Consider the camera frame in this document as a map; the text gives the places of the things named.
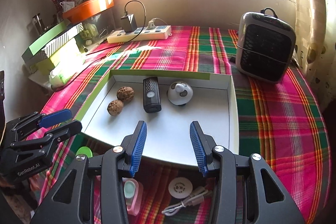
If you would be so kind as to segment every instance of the walnut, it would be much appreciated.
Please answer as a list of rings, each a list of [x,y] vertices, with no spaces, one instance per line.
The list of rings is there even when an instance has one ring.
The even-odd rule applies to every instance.
[[[107,107],[107,111],[112,116],[117,116],[124,107],[124,103],[120,100],[114,100],[109,103],[109,106]]]
[[[134,90],[129,86],[124,86],[117,91],[117,98],[124,103],[129,103],[134,97]]]

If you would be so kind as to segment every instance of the white tray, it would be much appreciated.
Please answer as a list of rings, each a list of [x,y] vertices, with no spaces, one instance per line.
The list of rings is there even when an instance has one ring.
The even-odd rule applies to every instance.
[[[86,135],[113,146],[120,145],[126,135],[133,133],[138,121],[143,120],[147,123],[143,156],[196,166],[189,126],[192,121],[198,121],[203,132],[211,135],[217,144],[238,154],[238,114],[231,76],[201,74],[202,77],[208,76],[209,80],[184,78],[194,91],[193,98],[185,106],[175,106],[167,98],[170,84],[180,78],[158,77],[162,110],[157,113],[146,113],[143,109],[142,81],[155,74],[162,75],[164,71],[150,71],[148,76],[113,75],[116,72],[129,71],[111,70],[110,79],[106,83],[100,83],[101,88],[98,86],[99,90],[90,96],[94,96],[95,99],[89,98],[90,107],[81,119],[82,131]],[[186,73],[190,74],[195,75],[194,77],[198,75],[198,73]],[[132,87],[135,96],[130,103],[124,105],[118,116],[113,117],[108,113],[107,106],[117,99],[117,90],[123,86]]]

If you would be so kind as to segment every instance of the blue gripper pad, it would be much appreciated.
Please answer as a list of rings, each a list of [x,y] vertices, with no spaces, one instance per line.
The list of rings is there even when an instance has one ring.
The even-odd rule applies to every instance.
[[[42,117],[41,121],[39,122],[39,127],[49,128],[61,122],[70,120],[71,118],[72,118],[71,110],[65,108]]]
[[[193,145],[198,169],[203,174],[203,176],[205,176],[206,173],[208,173],[207,157],[194,123],[190,124],[189,134],[191,143]]]
[[[145,146],[146,138],[147,138],[147,124],[143,122],[131,155],[131,167],[129,169],[129,172],[132,177],[134,177],[135,173],[138,172],[139,170],[142,151],[143,147]]]

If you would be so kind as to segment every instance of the mug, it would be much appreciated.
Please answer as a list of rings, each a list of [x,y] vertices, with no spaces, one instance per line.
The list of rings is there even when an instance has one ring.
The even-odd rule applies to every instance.
[[[62,6],[63,12],[65,13],[75,7],[75,2],[74,1],[63,1],[60,3],[60,5]]]

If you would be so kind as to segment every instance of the table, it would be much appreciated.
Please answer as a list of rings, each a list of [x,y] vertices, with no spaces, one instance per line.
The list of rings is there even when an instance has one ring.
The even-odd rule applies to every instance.
[[[73,115],[79,111],[93,88],[110,69],[162,69],[211,72],[232,75],[239,115],[240,154],[260,153],[292,195],[307,223],[325,206],[328,198],[331,158],[324,122],[316,100],[296,68],[289,68],[283,81],[272,85],[242,75],[229,57],[236,52],[236,31],[217,28],[172,28],[173,35],[165,41],[131,42],[93,54],[88,62],[109,56],[109,60],[93,63],[64,90],[55,93],[44,113],[64,107]],[[39,130],[31,138],[40,137]],[[59,145],[54,165],[46,172],[41,198],[55,183],[60,173],[74,158],[82,136]],[[142,202],[140,215],[134,223],[168,223],[159,209],[169,204],[167,183],[182,171],[158,165],[150,177],[151,188]],[[99,186],[95,189],[98,201]],[[95,222],[100,223],[99,203],[95,203]],[[209,201],[193,210],[175,216],[179,223],[206,223]]]

